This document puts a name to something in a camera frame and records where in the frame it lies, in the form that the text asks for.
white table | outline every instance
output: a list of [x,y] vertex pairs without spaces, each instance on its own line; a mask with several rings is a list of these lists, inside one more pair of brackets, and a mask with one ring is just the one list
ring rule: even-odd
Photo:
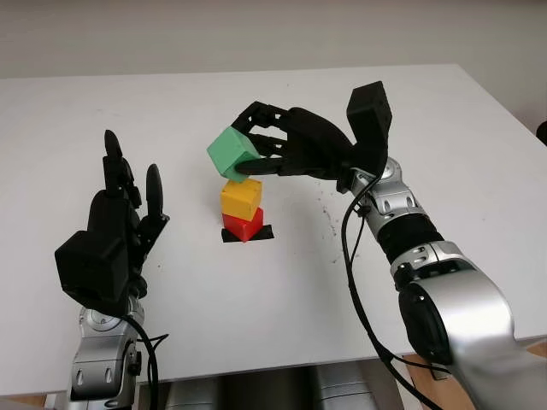
[[[275,239],[224,244],[225,180],[205,148],[254,100],[305,107],[351,135],[351,90],[378,79],[405,181],[502,289],[516,336],[547,334],[547,148],[458,66],[4,79],[0,395],[68,385],[79,306],[62,293],[53,253],[85,228],[103,188],[105,128],[142,189],[149,163],[162,174],[171,221],[144,266],[143,300],[149,334],[171,334],[158,349],[162,379],[373,356],[341,258],[350,197],[333,182],[261,178]],[[352,240],[355,221],[350,231]],[[388,263],[368,232],[355,272],[379,339],[410,351]]]

black cable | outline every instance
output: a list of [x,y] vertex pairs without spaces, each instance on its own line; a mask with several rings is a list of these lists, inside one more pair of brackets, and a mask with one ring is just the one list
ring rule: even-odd
[[380,360],[382,360],[382,362],[384,363],[387,370],[391,373],[391,375],[406,390],[408,390],[411,395],[413,395],[423,404],[425,404],[426,406],[429,406],[432,410],[442,410],[441,407],[439,407],[437,404],[431,401],[428,397],[423,395],[415,386],[407,382],[407,380],[401,375],[401,373],[399,373],[395,369],[395,367],[393,367],[391,361],[396,356],[388,348],[386,348],[374,334],[373,328],[370,325],[370,322],[368,321],[367,314],[365,313],[365,310],[361,304],[359,293],[357,292],[356,283],[353,277],[353,270],[351,266],[352,260],[350,258],[350,252],[348,250],[348,238],[347,238],[348,221],[350,220],[351,213],[355,210],[356,205],[367,194],[367,192],[380,180],[380,178],[381,176],[374,178],[370,184],[365,186],[356,195],[354,200],[351,202],[351,204],[347,208],[344,214],[344,218],[342,219],[342,232],[341,232],[342,252],[344,253],[345,269],[348,276],[348,287],[350,288],[351,300],[353,301],[353,306],[356,310],[357,316],[359,317],[359,320],[361,321],[363,327],[365,328],[365,331],[367,332],[367,335],[370,338],[370,341],[374,347],[374,350],[376,351],[376,354],[379,356]]
[[359,234],[357,235],[356,245],[353,247],[353,252],[351,252],[350,265],[353,266],[353,259],[356,257],[357,245],[361,241],[362,229],[365,227],[365,217],[361,217],[361,227],[359,228]]
[[393,355],[393,359],[399,360],[402,363],[404,363],[405,365],[414,366],[414,367],[421,367],[422,369],[435,370],[437,372],[452,374],[452,373],[450,373],[450,370],[445,369],[444,367],[431,366],[431,365],[424,365],[422,363],[416,363],[415,361],[406,360],[406,359],[403,359],[402,357],[399,357],[397,355]]
[[[151,339],[148,339],[151,342],[156,342],[152,346],[152,348],[154,349],[154,353],[156,352],[156,349],[160,345],[160,343],[163,342],[165,339],[167,339],[168,336],[169,336],[169,334],[166,333],[164,335],[156,336],[156,337],[152,337]],[[148,356],[148,363],[146,364],[146,376],[148,377],[149,380],[150,380],[150,370],[151,370],[151,362],[150,362],[150,356]]]
[[135,329],[135,331],[137,331],[141,341],[144,343],[144,346],[146,347],[146,351],[148,352],[149,369],[151,369],[151,371],[148,371],[148,388],[150,389],[150,410],[157,410],[158,375],[157,375],[156,352],[154,350],[154,347],[152,346],[150,339],[148,338],[148,335],[144,331],[143,327],[134,318],[132,318],[131,316],[125,315],[122,317],[122,319],[124,319],[129,325],[132,326],[133,329]]

yellow cube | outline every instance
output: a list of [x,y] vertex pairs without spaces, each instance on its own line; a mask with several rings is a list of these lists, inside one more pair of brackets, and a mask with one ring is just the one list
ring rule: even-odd
[[252,220],[262,199],[262,182],[246,179],[228,181],[221,193],[222,213],[241,220]]

silver arm segment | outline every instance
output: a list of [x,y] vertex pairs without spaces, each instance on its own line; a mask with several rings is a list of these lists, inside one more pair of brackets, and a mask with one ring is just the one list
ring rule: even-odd
[[[358,173],[353,193],[369,180]],[[394,258],[391,275],[416,352],[446,365],[478,409],[546,409],[547,360],[516,342],[513,315],[502,292],[454,243],[409,242],[400,255],[389,255],[382,230],[408,215],[426,218],[392,158],[362,205],[370,209],[367,219],[374,237],[388,259]]]
[[[144,310],[130,296],[129,315],[140,325]],[[82,334],[72,365],[68,410],[103,410],[131,407],[141,356],[136,350],[137,332],[124,320],[82,308]]]

block tower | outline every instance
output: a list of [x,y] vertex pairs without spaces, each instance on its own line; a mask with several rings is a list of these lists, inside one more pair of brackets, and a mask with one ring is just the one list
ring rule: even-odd
[[240,162],[260,158],[252,142],[235,128],[228,127],[207,148],[217,171],[228,182],[221,192],[224,227],[240,241],[247,242],[263,227],[260,207],[262,182],[247,178],[235,169]]

